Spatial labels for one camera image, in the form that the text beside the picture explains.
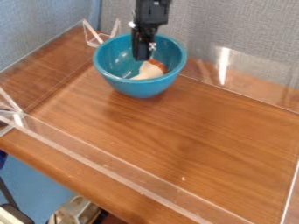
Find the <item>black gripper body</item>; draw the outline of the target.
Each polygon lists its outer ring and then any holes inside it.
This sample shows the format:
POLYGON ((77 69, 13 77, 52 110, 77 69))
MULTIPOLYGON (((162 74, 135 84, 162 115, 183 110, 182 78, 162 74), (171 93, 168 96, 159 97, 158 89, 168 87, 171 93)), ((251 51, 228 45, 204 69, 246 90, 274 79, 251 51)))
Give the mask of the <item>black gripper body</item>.
POLYGON ((168 24, 172 0, 135 0, 134 20, 130 26, 136 31, 154 31, 168 24))

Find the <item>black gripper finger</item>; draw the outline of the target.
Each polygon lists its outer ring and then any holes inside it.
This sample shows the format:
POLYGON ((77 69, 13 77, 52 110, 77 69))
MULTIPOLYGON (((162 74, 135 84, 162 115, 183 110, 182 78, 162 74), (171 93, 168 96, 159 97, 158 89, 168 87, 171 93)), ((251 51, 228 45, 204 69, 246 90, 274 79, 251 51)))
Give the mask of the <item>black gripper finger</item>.
POLYGON ((158 33, 158 27, 151 27, 151 35, 150 35, 150 51, 156 50, 156 41, 155 41, 155 35, 158 33))
POLYGON ((138 28, 131 31, 132 54, 136 61, 150 60, 152 52, 150 51, 151 28, 138 28))

